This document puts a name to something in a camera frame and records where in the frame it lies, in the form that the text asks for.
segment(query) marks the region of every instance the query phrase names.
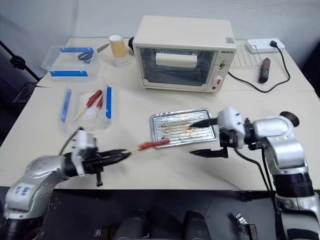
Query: wooden skewer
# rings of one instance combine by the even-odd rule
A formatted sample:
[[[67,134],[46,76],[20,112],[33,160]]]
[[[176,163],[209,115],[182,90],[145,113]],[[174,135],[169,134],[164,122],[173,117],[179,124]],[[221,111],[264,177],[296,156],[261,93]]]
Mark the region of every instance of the wooden skewer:
[[[84,108],[81,110],[81,112],[79,112],[78,115],[75,116],[75,118],[72,121],[77,120],[85,112],[86,109],[87,109],[87,105],[84,106]]]
[[[99,109],[100,109],[100,107],[97,107],[97,108],[96,108],[95,118],[97,118],[97,116],[98,116]]]
[[[129,149],[129,150],[124,150],[121,153],[122,154],[129,154],[129,153],[132,153],[132,152],[135,152],[135,151],[142,151],[142,150],[145,150],[145,149],[154,148],[154,147],[157,147],[157,146],[162,146],[162,145],[166,145],[166,144],[169,144],[169,143],[170,143],[169,139],[160,140],[160,141],[150,141],[150,142],[146,142],[144,144],[141,144],[138,147],[135,147],[135,148],[132,148],[132,149]]]

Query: wire rack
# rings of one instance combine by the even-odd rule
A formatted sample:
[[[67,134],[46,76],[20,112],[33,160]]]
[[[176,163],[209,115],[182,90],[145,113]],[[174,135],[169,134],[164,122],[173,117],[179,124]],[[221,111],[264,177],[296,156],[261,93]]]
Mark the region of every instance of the wire rack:
[[[193,123],[210,118],[211,114],[206,108],[158,113],[150,118],[152,140],[170,139],[169,144],[156,148],[214,141],[217,137],[213,127],[190,127]]]
[[[262,60],[259,53],[252,54],[248,48],[252,47],[257,49],[256,45],[239,45],[236,46],[236,54],[230,65],[230,68],[249,68],[260,67]]]

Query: black power cable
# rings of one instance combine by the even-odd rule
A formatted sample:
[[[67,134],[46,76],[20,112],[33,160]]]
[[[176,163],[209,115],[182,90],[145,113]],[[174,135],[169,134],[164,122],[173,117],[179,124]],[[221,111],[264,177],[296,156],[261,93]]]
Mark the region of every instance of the black power cable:
[[[269,93],[269,92],[272,91],[276,86],[279,86],[280,84],[284,84],[284,83],[288,82],[288,81],[290,80],[290,77],[291,77],[291,76],[290,76],[290,73],[289,73],[289,71],[288,71],[288,69],[287,69],[287,66],[286,66],[286,63],[285,63],[285,59],[284,59],[284,55],[282,54],[281,50],[279,49],[279,47],[277,46],[277,43],[276,43],[275,41],[271,41],[270,46],[278,49],[279,53],[281,54],[283,66],[284,66],[284,69],[285,69],[286,74],[288,75],[288,79],[287,79],[287,80],[277,83],[276,85],[274,85],[273,87],[271,87],[269,90],[261,90],[261,89],[259,89],[258,87],[256,87],[255,85],[253,85],[252,83],[250,83],[250,82],[248,82],[248,81],[245,81],[245,80],[242,80],[242,79],[234,76],[234,75],[233,75],[231,72],[229,72],[229,71],[228,71],[228,74],[229,74],[231,77],[233,77],[235,80],[238,80],[238,81],[241,82],[241,83],[247,84],[247,85],[249,85],[250,87],[252,87],[252,88],[254,88],[255,90],[257,90],[258,92],[264,93],[264,94]]]
[[[261,173],[261,177],[262,177],[263,182],[264,182],[264,185],[265,185],[268,193],[271,194],[271,193],[270,193],[270,189],[269,189],[268,184],[267,184],[267,181],[266,181],[266,178],[265,178],[265,175],[264,175],[264,172],[262,171],[262,168],[261,168],[260,163],[257,162],[256,160],[253,160],[253,159],[251,159],[251,158],[243,155],[243,154],[240,153],[236,148],[234,148],[234,151],[235,151],[236,154],[238,154],[238,155],[239,155],[241,158],[243,158],[244,160],[247,160],[248,162],[253,163],[253,164],[255,164],[255,165],[258,166],[259,171],[260,171],[260,173]]]
[[[272,187],[272,183],[271,183],[271,180],[270,180],[269,171],[268,171],[268,167],[267,167],[267,161],[266,161],[266,158],[265,158],[265,150],[263,148],[261,149],[261,155],[262,155],[262,162],[263,162],[263,167],[264,167],[264,171],[265,171],[265,174],[266,174],[266,178],[268,179],[268,183],[269,183],[269,186],[270,186],[270,198],[271,198],[271,201],[272,201],[274,212],[276,213],[277,212],[277,208],[276,208],[276,200],[275,200],[274,188]]]

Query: oven window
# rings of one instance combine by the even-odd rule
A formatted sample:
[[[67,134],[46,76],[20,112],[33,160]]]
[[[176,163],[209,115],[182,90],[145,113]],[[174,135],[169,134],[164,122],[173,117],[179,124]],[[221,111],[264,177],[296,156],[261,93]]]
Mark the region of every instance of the oven window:
[[[139,47],[143,78],[151,83],[206,84],[217,51]]]

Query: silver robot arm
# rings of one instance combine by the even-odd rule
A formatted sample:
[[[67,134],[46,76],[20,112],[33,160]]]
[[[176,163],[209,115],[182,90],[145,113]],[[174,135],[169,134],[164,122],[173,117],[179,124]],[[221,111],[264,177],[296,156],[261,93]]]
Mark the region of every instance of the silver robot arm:
[[[261,149],[276,190],[273,201],[277,238],[319,240],[320,199],[309,177],[304,150],[294,136],[294,125],[296,127],[299,120],[292,113],[283,113],[286,117],[269,116],[251,123],[248,118],[243,121],[234,108],[227,107],[218,113],[217,119],[210,121],[219,127],[223,149],[200,149],[191,153],[206,158],[227,158],[227,147],[242,149],[248,145],[250,150]],[[195,126],[208,127],[203,121]]]
[[[34,239],[40,233],[50,197],[58,183],[74,176],[96,174],[96,185],[101,186],[103,166],[130,156],[130,153],[122,153],[125,149],[98,152],[96,139],[84,130],[78,130],[73,140],[72,153],[33,160],[24,175],[10,187],[5,197],[1,240]]]
[[[255,140],[275,186],[275,203],[285,239],[320,238],[320,199],[314,192],[304,150],[294,136],[293,123],[284,116],[253,122]]]

